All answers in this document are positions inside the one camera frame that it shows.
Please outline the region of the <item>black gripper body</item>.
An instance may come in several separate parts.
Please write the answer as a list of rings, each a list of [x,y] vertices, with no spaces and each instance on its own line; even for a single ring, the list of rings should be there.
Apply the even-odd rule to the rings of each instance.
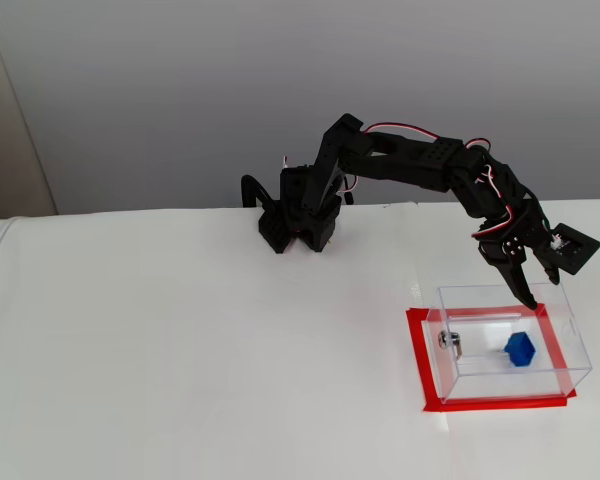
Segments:
[[[522,201],[514,210],[513,221],[500,233],[500,240],[507,248],[524,245],[536,251],[550,246],[554,238],[537,199]]]

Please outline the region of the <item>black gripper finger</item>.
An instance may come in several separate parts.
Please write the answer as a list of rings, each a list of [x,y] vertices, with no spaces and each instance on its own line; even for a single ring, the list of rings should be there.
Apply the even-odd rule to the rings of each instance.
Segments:
[[[479,242],[479,251],[486,263],[499,271],[514,297],[525,307],[536,310],[538,304],[522,268],[526,253],[518,239],[503,242],[482,240]]]
[[[539,261],[541,266],[543,267],[549,281],[553,285],[559,285],[560,284],[559,268],[547,256],[548,252],[546,250],[534,249],[533,254],[536,257],[536,259]]]

